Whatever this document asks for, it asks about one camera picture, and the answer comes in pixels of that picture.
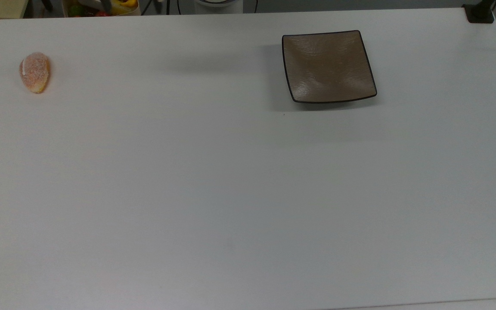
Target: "ceramic plate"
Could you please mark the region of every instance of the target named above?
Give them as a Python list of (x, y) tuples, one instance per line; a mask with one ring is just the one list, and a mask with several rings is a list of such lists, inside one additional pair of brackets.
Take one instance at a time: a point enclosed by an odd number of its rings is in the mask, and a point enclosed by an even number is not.
[(284, 35), (284, 71), (295, 102), (349, 102), (376, 96), (359, 30)]

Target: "white container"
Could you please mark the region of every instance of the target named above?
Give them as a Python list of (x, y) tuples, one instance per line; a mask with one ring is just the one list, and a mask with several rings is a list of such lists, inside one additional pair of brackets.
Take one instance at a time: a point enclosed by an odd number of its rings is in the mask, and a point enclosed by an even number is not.
[[(62, 11), (65, 14), (65, 17), (69, 17), (68, 16), (68, 7), (69, 6), (71, 6), (71, 0), (62, 0)], [(137, 1), (137, 7), (134, 10), (132, 10), (131, 12), (128, 12), (126, 14), (120, 14), (120, 15), (117, 15), (117, 16), (140, 16), (140, 14), (141, 14), (141, 10), (139, 8), (139, 1)]]
[(195, 0), (195, 14), (242, 14), (242, 0)]

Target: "sugar-coated bun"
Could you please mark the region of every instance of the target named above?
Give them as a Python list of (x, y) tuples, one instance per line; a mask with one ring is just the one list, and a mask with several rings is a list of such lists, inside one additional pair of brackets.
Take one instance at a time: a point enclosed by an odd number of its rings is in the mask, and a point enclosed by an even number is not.
[(20, 63), (20, 78), (30, 92), (41, 93), (49, 79), (49, 58), (43, 53), (31, 53)]

